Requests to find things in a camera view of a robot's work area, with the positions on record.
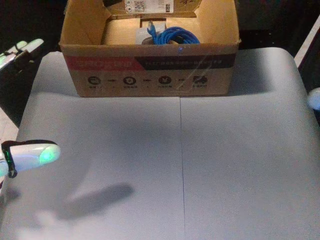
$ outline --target red stripe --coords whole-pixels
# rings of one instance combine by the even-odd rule
[[[70,70],[77,71],[144,71],[134,57],[64,56]]]

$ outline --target dark background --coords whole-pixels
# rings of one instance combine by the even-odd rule
[[[34,63],[21,72],[0,73],[0,107],[17,126],[41,57],[60,50],[66,3],[66,0],[0,0],[0,53],[19,41],[44,40],[43,51]],[[320,0],[238,0],[237,9],[240,49],[279,47],[295,56],[320,14]],[[307,91],[320,87],[319,66],[318,37],[300,68]]]

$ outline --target table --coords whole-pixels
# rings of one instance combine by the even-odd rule
[[[0,239],[317,240],[319,127],[294,59],[240,51],[229,96],[80,98],[43,58],[18,141],[61,158],[6,179]]]

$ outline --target black floor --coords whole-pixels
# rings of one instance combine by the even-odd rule
[[[37,38],[45,42],[41,56],[58,51],[66,2],[66,0],[0,0],[0,52],[11,48],[19,41],[30,42]],[[251,1],[239,0],[239,2],[241,8],[246,9],[246,4]],[[268,9],[268,2],[274,1],[260,2],[264,4],[265,9]],[[296,55],[320,14],[320,0],[284,0],[281,2],[282,4],[270,22],[263,24],[268,28],[240,29],[242,40],[240,49],[279,47],[287,50],[293,56]],[[319,51],[317,43],[314,45],[313,51]],[[20,73],[6,73],[5,75],[0,73],[2,83],[0,85],[2,86],[0,87],[0,107],[17,126],[20,125],[41,56]],[[301,69],[307,89],[319,86],[317,81],[320,79],[318,61],[319,57],[306,61],[305,67]]]

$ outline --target coiled blue ethernet cable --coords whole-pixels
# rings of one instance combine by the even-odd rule
[[[152,36],[155,45],[168,44],[170,41],[181,44],[200,44],[198,38],[192,32],[178,26],[169,27],[157,35],[156,27],[153,22],[150,21],[147,31]]]

